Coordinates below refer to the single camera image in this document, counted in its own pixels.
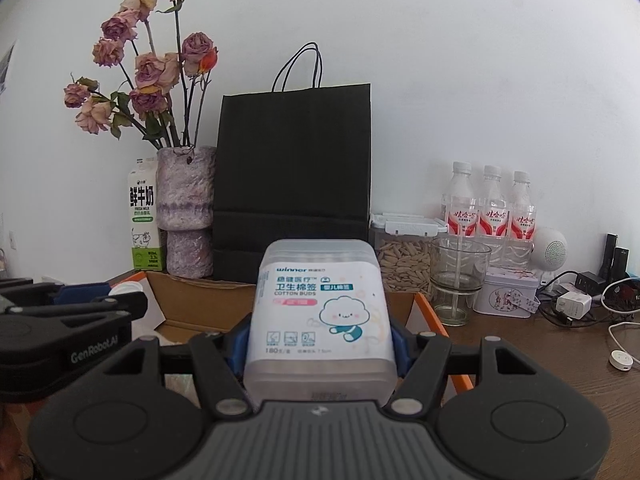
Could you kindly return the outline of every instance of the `black paper bag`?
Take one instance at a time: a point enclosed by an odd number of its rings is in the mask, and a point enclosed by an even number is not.
[[[225,96],[214,277],[254,282],[261,254],[281,238],[366,240],[370,162],[369,84]],[[233,253],[243,253],[236,264]]]

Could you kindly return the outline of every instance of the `white charger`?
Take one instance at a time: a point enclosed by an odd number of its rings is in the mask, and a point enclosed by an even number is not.
[[[634,363],[634,359],[622,350],[614,350],[609,356],[609,362],[613,367],[623,372],[628,372]]]
[[[591,296],[578,292],[567,292],[558,298],[556,310],[572,319],[582,319],[591,309]]]

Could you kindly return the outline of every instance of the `blue gripper part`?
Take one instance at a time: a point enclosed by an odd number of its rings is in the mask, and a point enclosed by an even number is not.
[[[244,374],[244,362],[246,361],[246,349],[249,345],[249,328],[250,323],[236,333],[234,345],[231,349],[231,355],[226,358],[226,365],[237,378],[242,378]]]
[[[391,339],[394,344],[394,354],[396,355],[396,370],[398,377],[404,378],[414,365],[415,359],[411,358],[407,340],[398,330],[391,327]]]
[[[65,285],[53,299],[54,304],[90,303],[93,298],[108,296],[109,283],[88,283],[85,285]]]

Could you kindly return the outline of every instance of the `small speaker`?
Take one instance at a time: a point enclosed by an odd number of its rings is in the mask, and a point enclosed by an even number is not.
[[[558,270],[566,261],[566,238],[560,231],[540,227],[533,234],[531,265],[535,269]]]

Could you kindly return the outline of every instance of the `bag handle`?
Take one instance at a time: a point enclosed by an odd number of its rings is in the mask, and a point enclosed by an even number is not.
[[[280,71],[278,72],[278,75],[276,76],[276,79],[273,81],[273,86],[271,87],[271,91],[275,92],[276,91],[276,85],[278,83],[278,79],[280,79],[280,76],[282,75],[282,73],[285,71],[285,69],[287,68],[287,66],[289,67],[289,69],[287,70],[287,73],[285,75],[284,78],[284,82],[282,83],[282,92],[284,92],[284,88],[287,85],[287,79],[289,79],[289,74],[291,73],[291,69],[293,68],[293,66],[295,65],[296,61],[298,60],[298,58],[300,56],[302,56],[302,54],[304,54],[307,50],[315,50],[316,51],[316,66],[314,68],[314,79],[312,81],[312,88],[316,88],[316,77],[318,77],[318,88],[320,88],[320,83],[322,82],[322,55],[320,54],[320,49],[318,48],[318,44],[315,41],[310,41],[307,44],[304,44],[294,55],[293,57],[291,57],[291,59],[289,59],[285,65],[280,69]]]

